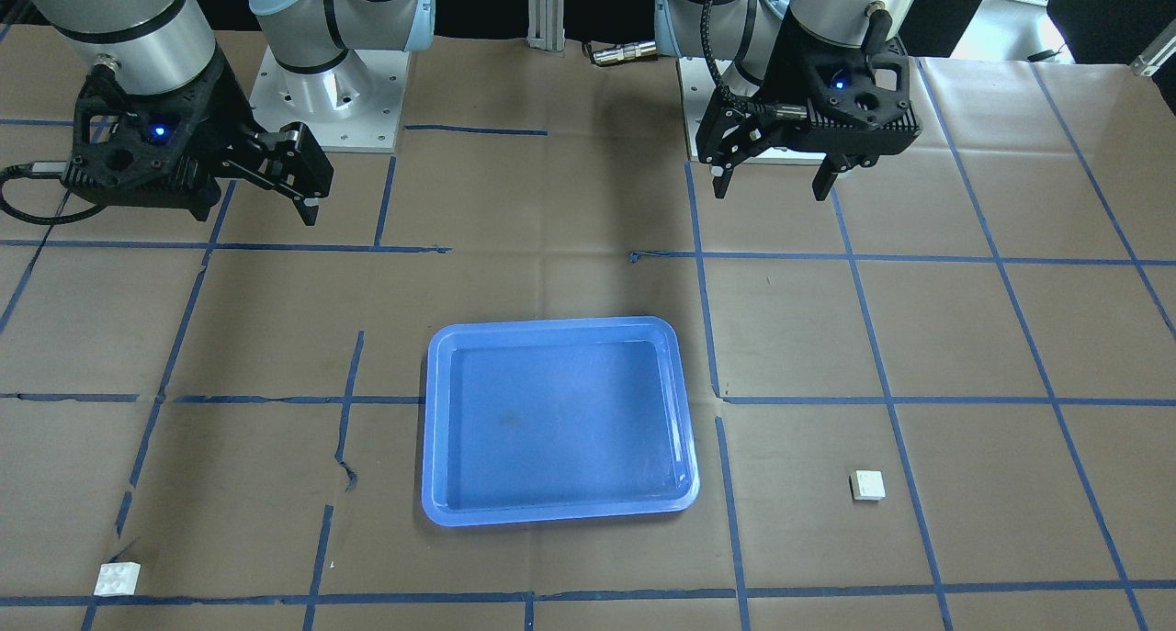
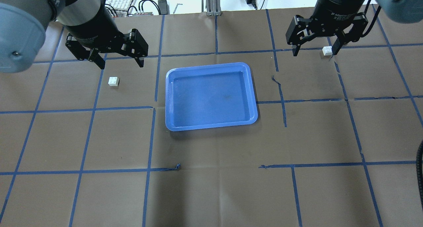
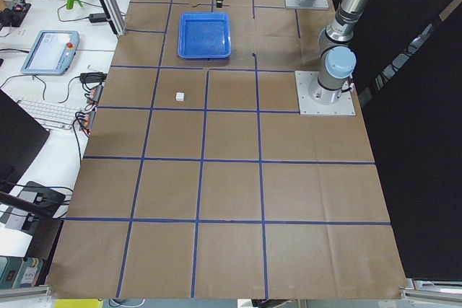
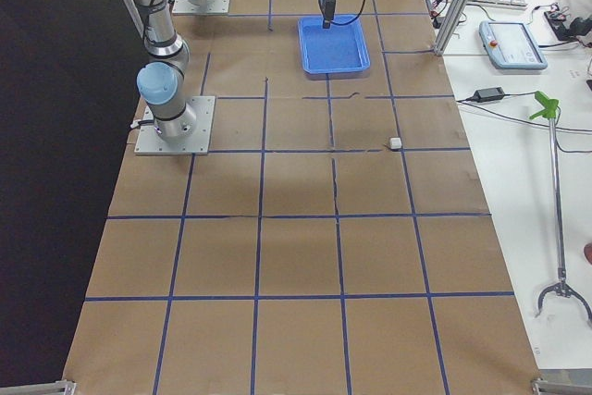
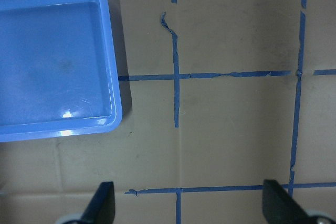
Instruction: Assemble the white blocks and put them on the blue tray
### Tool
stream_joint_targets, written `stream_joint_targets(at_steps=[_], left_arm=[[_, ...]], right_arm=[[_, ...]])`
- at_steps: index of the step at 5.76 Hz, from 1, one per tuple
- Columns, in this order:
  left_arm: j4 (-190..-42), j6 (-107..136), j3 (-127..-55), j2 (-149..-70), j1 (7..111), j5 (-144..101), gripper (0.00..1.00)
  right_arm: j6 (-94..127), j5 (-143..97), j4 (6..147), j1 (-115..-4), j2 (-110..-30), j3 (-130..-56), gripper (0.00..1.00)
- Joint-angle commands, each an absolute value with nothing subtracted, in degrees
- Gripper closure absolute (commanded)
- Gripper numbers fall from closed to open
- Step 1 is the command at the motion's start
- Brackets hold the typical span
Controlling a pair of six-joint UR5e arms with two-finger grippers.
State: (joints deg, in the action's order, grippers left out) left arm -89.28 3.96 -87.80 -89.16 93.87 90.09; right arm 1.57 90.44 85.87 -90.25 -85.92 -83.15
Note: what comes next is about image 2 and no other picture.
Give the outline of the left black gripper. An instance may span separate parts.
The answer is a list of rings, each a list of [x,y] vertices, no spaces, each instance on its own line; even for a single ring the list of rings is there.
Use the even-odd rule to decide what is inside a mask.
[[[100,69],[105,69],[105,61],[99,53],[131,57],[143,68],[148,43],[137,29],[122,34],[105,8],[105,1],[65,0],[65,7],[58,16],[70,34],[65,46],[77,60],[88,60]]]

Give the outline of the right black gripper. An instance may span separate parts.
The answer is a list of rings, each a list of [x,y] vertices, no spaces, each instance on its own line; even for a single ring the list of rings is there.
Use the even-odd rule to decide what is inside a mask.
[[[317,0],[310,18],[295,15],[286,32],[287,44],[297,56],[301,46],[317,37],[336,35],[332,45],[332,56],[338,54],[342,46],[357,42],[364,34],[368,20],[364,12],[359,12],[364,0]],[[349,32],[343,30],[352,24]]]

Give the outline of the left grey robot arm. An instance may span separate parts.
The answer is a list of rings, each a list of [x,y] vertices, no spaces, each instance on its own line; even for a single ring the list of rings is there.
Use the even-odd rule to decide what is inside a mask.
[[[45,42],[49,23],[56,20],[68,30],[65,46],[77,60],[104,69],[101,54],[117,53],[143,67],[148,43],[137,29],[119,31],[105,6],[106,0],[1,0],[1,72],[28,69]]]

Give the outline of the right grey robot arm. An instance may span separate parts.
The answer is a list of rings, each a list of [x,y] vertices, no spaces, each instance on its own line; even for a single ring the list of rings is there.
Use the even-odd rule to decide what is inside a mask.
[[[332,55],[343,45],[358,42],[373,28],[381,10],[397,23],[422,20],[422,0],[317,0],[309,18],[295,15],[286,32],[294,56],[301,46],[318,37],[336,36]]]

